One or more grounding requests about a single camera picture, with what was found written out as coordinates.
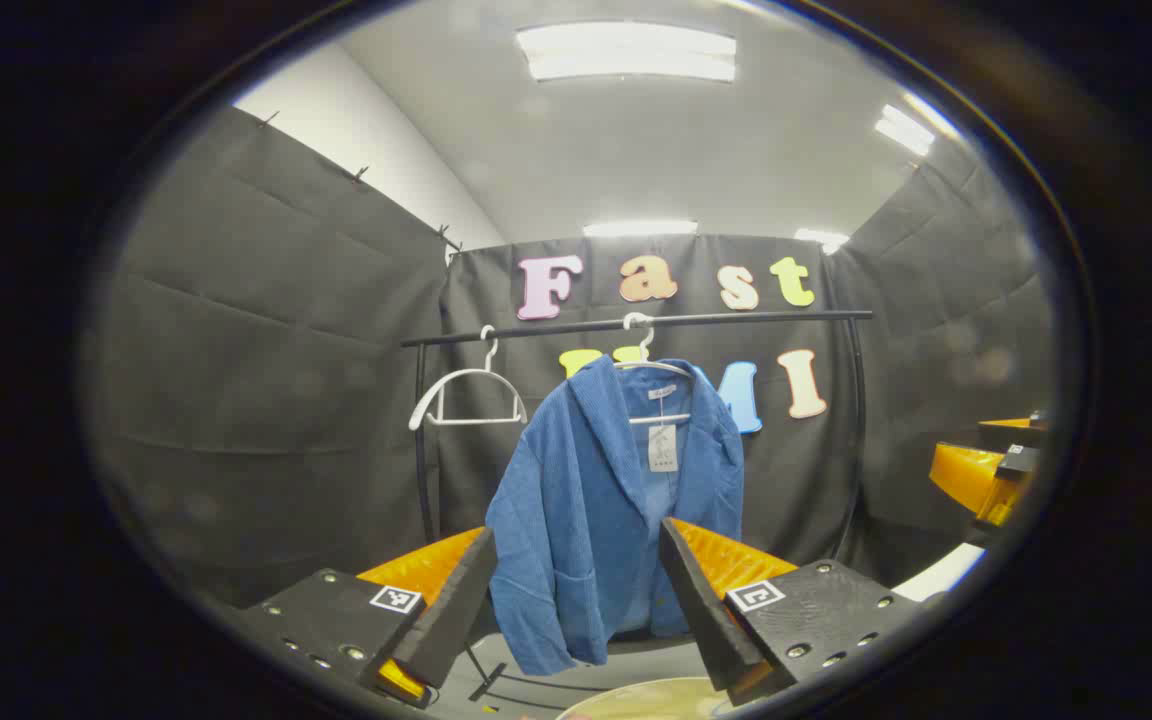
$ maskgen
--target hanger hook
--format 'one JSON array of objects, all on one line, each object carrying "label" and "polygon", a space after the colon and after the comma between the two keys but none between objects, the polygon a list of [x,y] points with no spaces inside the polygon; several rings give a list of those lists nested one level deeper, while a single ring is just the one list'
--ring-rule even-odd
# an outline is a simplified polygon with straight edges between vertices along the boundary
[{"label": "hanger hook", "polygon": [[[486,340],[488,338],[488,331],[495,331],[492,325],[483,325],[483,332],[479,333],[479,340]],[[492,372],[492,356],[495,355],[497,348],[500,346],[500,338],[492,338],[492,350],[488,350],[488,359],[484,364],[486,372]]]},{"label": "hanger hook", "polygon": [[649,358],[649,344],[652,343],[652,338],[655,336],[655,328],[652,327],[652,314],[629,313],[626,316],[626,325],[623,327],[630,329],[635,320],[647,329],[647,338],[643,338],[643,342],[639,342],[639,361],[645,361]]}]

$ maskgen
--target white wall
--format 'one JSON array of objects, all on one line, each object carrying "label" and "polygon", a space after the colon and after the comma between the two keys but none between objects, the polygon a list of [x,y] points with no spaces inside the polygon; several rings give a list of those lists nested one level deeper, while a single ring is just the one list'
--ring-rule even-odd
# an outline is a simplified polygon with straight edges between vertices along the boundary
[{"label": "white wall", "polygon": [[447,237],[476,247],[503,237],[403,111],[334,41],[293,61],[234,101],[305,143]]}]

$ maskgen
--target clothing rack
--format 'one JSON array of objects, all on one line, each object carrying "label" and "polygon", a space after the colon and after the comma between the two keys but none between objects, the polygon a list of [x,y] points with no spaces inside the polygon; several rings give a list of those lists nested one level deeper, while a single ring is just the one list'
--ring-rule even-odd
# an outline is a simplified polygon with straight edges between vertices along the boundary
[{"label": "clothing rack", "polygon": [[[823,320],[824,323],[844,323],[847,327],[847,341],[851,347],[851,382],[856,397],[856,432],[852,438],[852,452],[856,461],[851,465],[851,495],[842,535],[838,538],[831,556],[838,559],[838,553],[842,552],[842,541],[849,535],[849,530],[855,516],[855,505],[858,502],[861,487],[861,448],[865,442],[865,379],[864,364],[861,357],[859,334],[856,333],[856,320],[872,319],[873,310],[818,310],[813,313],[803,311],[778,311],[778,313],[720,313],[720,314],[662,314],[658,318],[644,320],[631,320],[630,328],[645,327],[673,327],[673,325],[717,325],[727,323],[805,323],[806,320]],[[480,342],[493,340],[493,338],[533,338],[543,334],[568,334],[594,331],[623,331],[626,320],[589,320],[589,323],[564,323],[556,325],[535,325],[533,327],[488,329],[485,333],[456,333],[444,334],[433,338],[412,338],[404,340],[399,346],[416,348],[416,397],[419,402],[425,393],[425,348],[432,344],[450,344],[457,342]],[[434,516],[430,509],[429,484],[425,480],[425,425],[420,424],[416,429],[416,492],[420,498],[420,521],[425,525],[425,541],[435,541]]]}]

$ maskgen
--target blue bathrobe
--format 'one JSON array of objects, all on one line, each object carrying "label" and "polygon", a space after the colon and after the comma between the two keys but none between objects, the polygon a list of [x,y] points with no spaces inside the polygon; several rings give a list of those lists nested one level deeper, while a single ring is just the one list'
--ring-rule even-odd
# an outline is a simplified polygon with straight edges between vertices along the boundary
[{"label": "blue bathrobe", "polygon": [[[576,660],[607,662],[614,632],[685,632],[660,566],[660,521],[675,516],[740,539],[744,452],[727,406],[698,367],[585,365],[540,403],[486,515],[498,566],[492,602],[521,669],[550,675]],[[650,391],[667,397],[649,396]],[[649,469],[649,425],[676,424],[676,473]]]}]

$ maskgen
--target robe pocket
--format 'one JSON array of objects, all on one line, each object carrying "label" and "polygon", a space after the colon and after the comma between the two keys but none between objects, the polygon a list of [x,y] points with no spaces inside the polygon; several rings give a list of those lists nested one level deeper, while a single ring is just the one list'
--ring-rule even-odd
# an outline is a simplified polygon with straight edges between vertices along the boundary
[{"label": "robe pocket", "polygon": [[590,661],[594,654],[591,638],[594,635],[594,614],[598,612],[598,584],[594,571],[579,578],[554,570],[554,606],[558,609],[558,626],[562,628],[567,652],[573,657]]}]

